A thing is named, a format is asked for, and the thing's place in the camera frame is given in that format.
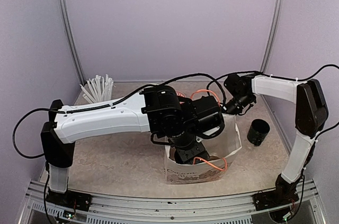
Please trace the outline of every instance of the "black cylinder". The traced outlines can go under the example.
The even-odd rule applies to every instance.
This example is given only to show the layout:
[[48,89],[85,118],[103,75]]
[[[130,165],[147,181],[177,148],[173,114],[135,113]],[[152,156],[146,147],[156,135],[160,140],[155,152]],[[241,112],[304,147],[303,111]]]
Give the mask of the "black cylinder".
[[247,139],[255,146],[259,146],[264,141],[269,132],[270,126],[266,121],[255,119],[249,128]]

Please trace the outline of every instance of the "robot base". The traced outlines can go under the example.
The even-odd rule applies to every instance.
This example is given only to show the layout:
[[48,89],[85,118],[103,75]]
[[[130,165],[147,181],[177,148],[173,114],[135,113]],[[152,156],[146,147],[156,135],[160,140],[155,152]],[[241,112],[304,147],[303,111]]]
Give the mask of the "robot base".
[[282,205],[288,205],[292,203],[292,200],[294,200],[295,202],[299,200],[297,193],[291,193],[288,198],[279,200],[279,202],[277,202],[276,190],[259,192],[253,195],[253,201],[256,211],[280,207]]
[[46,201],[62,207],[88,212],[92,196],[90,194],[69,190],[67,190],[64,194],[49,190],[46,196]]

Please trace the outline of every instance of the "beige floor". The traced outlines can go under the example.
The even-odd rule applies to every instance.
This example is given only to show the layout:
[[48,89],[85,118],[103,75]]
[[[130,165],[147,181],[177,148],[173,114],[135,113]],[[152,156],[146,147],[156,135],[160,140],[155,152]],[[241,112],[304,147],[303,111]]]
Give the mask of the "beige floor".
[[[113,97],[122,97],[142,84],[117,83]],[[171,85],[187,96],[206,87],[205,82]],[[82,94],[76,104],[86,104]],[[246,138],[251,121],[256,118],[266,120],[271,127],[259,147],[254,147]],[[196,198],[274,187],[275,179],[286,165],[288,155],[260,97],[245,116],[237,117],[237,124],[243,148],[221,180],[189,185],[166,184],[164,147],[153,145],[148,133],[120,133],[87,138],[76,143],[69,188],[147,198]]]

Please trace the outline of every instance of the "black cable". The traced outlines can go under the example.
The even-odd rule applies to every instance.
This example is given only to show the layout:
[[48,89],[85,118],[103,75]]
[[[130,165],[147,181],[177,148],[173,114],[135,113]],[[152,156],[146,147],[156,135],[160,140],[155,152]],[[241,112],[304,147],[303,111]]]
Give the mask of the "black cable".
[[335,125],[333,125],[332,127],[329,127],[328,129],[323,130],[322,132],[320,132],[320,133],[316,136],[315,140],[317,140],[318,137],[321,136],[322,134],[324,134],[324,133],[326,133],[326,132],[328,132],[328,131],[330,131],[330,130],[335,129],[335,128],[338,127],[338,126],[339,126],[339,122],[337,122],[337,123],[336,123]]
[[63,111],[57,111],[57,110],[52,110],[52,109],[46,109],[46,108],[38,108],[38,109],[33,109],[31,110],[30,112],[28,112],[27,114],[25,114],[23,117],[21,117],[21,119],[16,123],[15,127],[14,127],[14,130],[13,130],[13,134],[12,134],[12,141],[13,141],[13,146],[14,146],[14,149],[16,150],[16,152],[18,154],[20,154],[22,157],[26,158],[26,159],[36,159],[36,158],[40,158],[42,157],[44,154],[39,154],[39,155],[35,155],[35,156],[29,156],[29,155],[25,155],[23,154],[22,152],[20,152],[20,150],[18,149],[18,147],[16,146],[16,143],[15,143],[15,133],[16,133],[16,130],[18,128],[18,126],[20,125],[20,123],[26,118],[28,117],[30,114],[32,113],[35,113],[35,112],[38,112],[38,111],[48,111],[48,112],[55,112],[55,113],[58,113],[58,114],[64,114],[65,112]]
[[53,224],[53,222],[50,220],[49,216],[48,216],[48,211],[47,211],[47,206],[46,206],[46,190],[47,190],[47,184],[48,184],[48,181],[49,181],[49,174],[47,176],[47,180],[46,180],[46,183],[44,185],[44,188],[43,188],[43,205],[44,205],[44,212],[46,214],[46,217],[48,219],[48,222],[50,224]]
[[301,197],[300,197],[300,202],[299,202],[298,208],[293,213],[293,215],[289,219],[287,219],[287,222],[290,221],[291,219],[293,219],[297,215],[297,213],[299,212],[299,209],[300,209],[301,203],[302,203],[302,199],[304,197],[304,188],[305,188],[305,175],[302,176],[302,189],[301,189]]
[[[298,81],[308,81],[312,78],[314,78],[316,75],[318,75],[323,69],[327,68],[327,67],[334,67],[334,68],[337,68],[339,69],[339,66],[338,65],[335,65],[335,64],[326,64],[324,66],[322,66],[319,70],[317,70],[314,74],[312,74],[311,76],[309,77],[306,77],[306,78],[302,78],[302,79],[298,79]],[[266,77],[272,77],[272,78],[278,78],[278,79],[285,79],[285,80],[291,80],[291,81],[296,81],[295,78],[288,78],[288,77],[279,77],[279,76],[271,76],[271,75],[268,75],[268,74],[262,74],[263,76],[266,76]]]
[[135,89],[133,92],[129,93],[125,97],[123,97],[123,98],[119,99],[118,101],[115,101],[115,102],[113,102],[111,104],[105,104],[105,105],[101,105],[101,106],[88,107],[88,108],[85,108],[85,109],[70,110],[70,111],[66,111],[66,113],[67,114],[73,114],[73,113],[93,111],[93,110],[98,110],[98,109],[104,109],[106,107],[115,106],[115,105],[118,105],[121,102],[124,102],[125,100],[127,100],[128,98],[130,98],[131,96],[133,96],[134,94],[136,94],[137,92],[139,92],[140,90],[142,90],[142,89],[144,89],[144,88],[146,88],[148,86],[154,86],[154,85],[152,85],[152,84],[143,85],[143,86],[139,87],[138,89]]
[[172,78],[168,81],[161,83],[160,85],[167,85],[169,83],[172,83],[174,81],[178,81],[180,79],[184,79],[184,78],[188,78],[188,77],[198,77],[198,76],[208,77],[209,79],[212,80],[212,82],[214,82],[218,85],[218,87],[219,87],[219,89],[222,93],[222,103],[223,103],[223,105],[226,105],[226,93],[225,93],[225,90],[223,89],[222,85],[217,81],[217,79],[215,79],[214,77],[212,77],[211,75],[206,74],[206,73],[193,73],[193,74],[188,74],[188,75],[184,75],[184,76],[180,76],[180,77],[175,77],[175,78]]
[[[220,80],[220,79],[222,79],[223,77],[227,77],[227,76],[229,76],[229,75],[231,75],[231,74],[234,74],[234,73],[236,73],[236,74],[259,73],[260,75],[262,74],[260,71],[257,71],[257,70],[238,71],[238,72],[231,72],[231,73],[224,74],[224,75],[222,75],[222,76],[220,76],[220,77],[217,77],[216,80]],[[210,87],[210,85],[213,84],[213,83],[214,83],[213,80],[212,80],[211,82],[209,82],[209,83],[207,84],[207,86],[206,86],[206,89],[208,90],[209,87]]]
[[245,114],[247,113],[247,111],[250,110],[253,106],[254,106],[254,105],[251,103],[251,104],[248,106],[248,108],[246,109],[245,113],[239,114],[238,116],[241,117],[241,116],[245,115]]

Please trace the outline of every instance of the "purple wall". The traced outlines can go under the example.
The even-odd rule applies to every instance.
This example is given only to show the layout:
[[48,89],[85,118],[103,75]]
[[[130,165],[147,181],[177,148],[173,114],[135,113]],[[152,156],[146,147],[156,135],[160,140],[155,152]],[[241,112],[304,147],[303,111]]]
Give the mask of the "purple wall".
[[[339,64],[339,0],[284,0],[273,57],[268,73],[307,77],[326,63]],[[339,71],[325,69],[317,76],[329,108],[327,127],[339,120]],[[294,141],[295,107],[269,99],[291,143]],[[329,223],[339,218],[339,129],[321,136],[308,177],[313,178],[325,205]]]
[[259,69],[275,0],[67,0],[86,77]]
[[[58,0],[0,0],[0,216],[14,223],[30,179],[44,159],[27,160],[12,146],[12,130],[21,116],[52,100],[75,100],[77,77],[70,58]],[[18,147],[42,152],[40,130],[47,114],[35,114],[19,127]]]

